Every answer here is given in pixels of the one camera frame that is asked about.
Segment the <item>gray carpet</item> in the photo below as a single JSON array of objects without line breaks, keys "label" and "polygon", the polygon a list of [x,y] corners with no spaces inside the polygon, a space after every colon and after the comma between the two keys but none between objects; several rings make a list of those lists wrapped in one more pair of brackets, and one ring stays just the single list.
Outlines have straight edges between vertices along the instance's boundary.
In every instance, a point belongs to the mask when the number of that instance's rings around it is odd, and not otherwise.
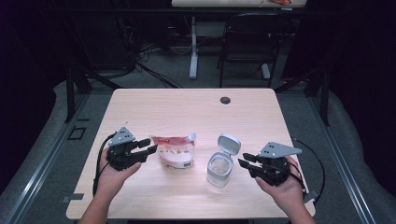
[{"label": "gray carpet", "polygon": [[[198,78],[189,79],[190,55],[175,54],[172,51],[155,50],[150,53],[146,62],[150,69],[166,74],[180,83],[184,88],[217,88],[219,85],[219,70],[217,66],[216,46],[210,44],[201,46],[198,66]],[[274,79],[274,87],[282,82],[279,80],[282,63],[279,64]],[[112,79],[115,83],[125,88],[164,88],[163,84],[146,72],[136,69],[125,77]],[[26,204],[24,213],[16,218],[21,223],[73,223],[65,216],[67,203],[62,203],[63,196],[73,193],[82,171],[85,159],[93,142],[93,138],[99,128],[106,106],[111,97],[111,90],[91,80],[92,94],[80,96],[81,101],[86,99],[78,111],[76,118],[69,126],[85,128],[85,133],[80,140],[64,139],[59,146],[59,154],[50,167],[50,172],[45,176],[39,191],[32,196],[32,203]],[[305,98],[302,94],[304,83],[290,89],[288,92],[277,95],[285,121],[290,131],[290,136],[296,137],[312,147],[326,170],[326,186],[320,200],[316,204],[317,223],[364,223],[364,218],[357,211],[357,205],[351,200],[351,192],[348,191],[345,180],[337,169],[332,145],[326,133],[323,131],[320,119],[316,114],[316,99]],[[57,141],[57,136],[68,127],[64,124],[66,118],[65,84],[61,83],[55,88],[57,103],[51,117],[37,139],[34,147],[19,172],[9,184],[8,188],[0,197],[1,216],[0,222],[6,223],[12,215],[18,199],[28,185],[29,180],[35,174],[35,169],[43,158],[52,149]],[[361,189],[367,206],[369,207],[376,223],[394,223],[396,220],[396,200],[383,190],[376,182],[372,173],[365,165],[362,157],[361,142],[356,130],[351,123],[342,104],[336,96],[331,94],[329,103],[330,130],[346,158],[348,167],[355,177]],[[320,166],[310,150],[298,143],[296,147],[303,149],[304,153],[299,156],[304,170],[307,185],[310,189],[319,190],[322,183]],[[285,218],[256,219],[251,223],[287,223]],[[110,220],[109,223],[126,223],[125,220]]]}]

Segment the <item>chair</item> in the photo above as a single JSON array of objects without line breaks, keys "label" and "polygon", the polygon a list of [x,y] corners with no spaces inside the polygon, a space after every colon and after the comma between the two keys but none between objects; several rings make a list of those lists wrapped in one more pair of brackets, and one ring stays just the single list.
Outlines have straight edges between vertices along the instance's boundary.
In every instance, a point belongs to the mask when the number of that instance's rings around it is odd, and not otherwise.
[{"label": "chair", "polygon": [[263,64],[270,63],[272,68],[267,84],[269,88],[276,68],[277,54],[290,25],[290,19],[281,14],[242,13],[231,17],[224,27],[218,62],[219,86],[222,87],[225,78],[224,62],[258,63],[258,69]]}]

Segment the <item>open lid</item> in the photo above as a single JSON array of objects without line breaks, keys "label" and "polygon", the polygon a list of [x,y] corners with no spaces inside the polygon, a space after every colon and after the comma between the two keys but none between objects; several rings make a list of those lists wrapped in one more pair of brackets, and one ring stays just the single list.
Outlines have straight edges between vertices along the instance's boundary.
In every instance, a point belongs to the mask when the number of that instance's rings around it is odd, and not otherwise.
[{"label": "open lid", "polygon": [[218,139],[218,146],[227,154],[236,155],[241,149],[241,142],[230,134],[222,133]]}]

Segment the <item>wooden table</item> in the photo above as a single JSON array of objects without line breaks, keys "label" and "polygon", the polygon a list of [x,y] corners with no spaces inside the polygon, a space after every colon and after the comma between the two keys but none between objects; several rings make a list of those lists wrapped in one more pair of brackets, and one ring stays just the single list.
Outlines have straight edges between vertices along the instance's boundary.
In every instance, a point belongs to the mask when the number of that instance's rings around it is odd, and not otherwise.
[{"label": "wooden table", "polygon": [[[227,105],[221,97],[229,97]],[[148,157],[126,182],[110,206],[108,218],[215,219],[285,217],[271,196],[263,192],[248,170],[239,166],[242,153],[257,154],[268,141],[292,146],[282,112],[271,89],[134,89],[116,90],[75,193],[67,216],[82,217],[92,200],[92,180],[100,146],[107,136],[124,126],[142,140],[151,135],[197,134],[194,165],[176,170],[160,164],[158,154]],[[218,137],[229,133],[242,147],[233,157],[233,171],[222,189],[206,180],[206,166],[215,152]],[[315,214],[312,203],[306,205]]]}]

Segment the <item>forearm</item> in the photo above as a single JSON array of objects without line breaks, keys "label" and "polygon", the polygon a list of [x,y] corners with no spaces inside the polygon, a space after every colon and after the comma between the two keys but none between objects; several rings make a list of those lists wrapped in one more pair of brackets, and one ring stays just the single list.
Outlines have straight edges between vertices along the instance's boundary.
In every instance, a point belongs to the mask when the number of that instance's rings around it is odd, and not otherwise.
[{"label": "forearm", "polygon": [[110,204],[111,199],[96,194],[79,223],[106,223]]},{"label": "forearm", "polygon": [[308,210],[303,207],[296,208],[292,211],[286,212],[288,215],[291,224],[311,224],[316,223],[312,218],[311,214],[309,214]]}]

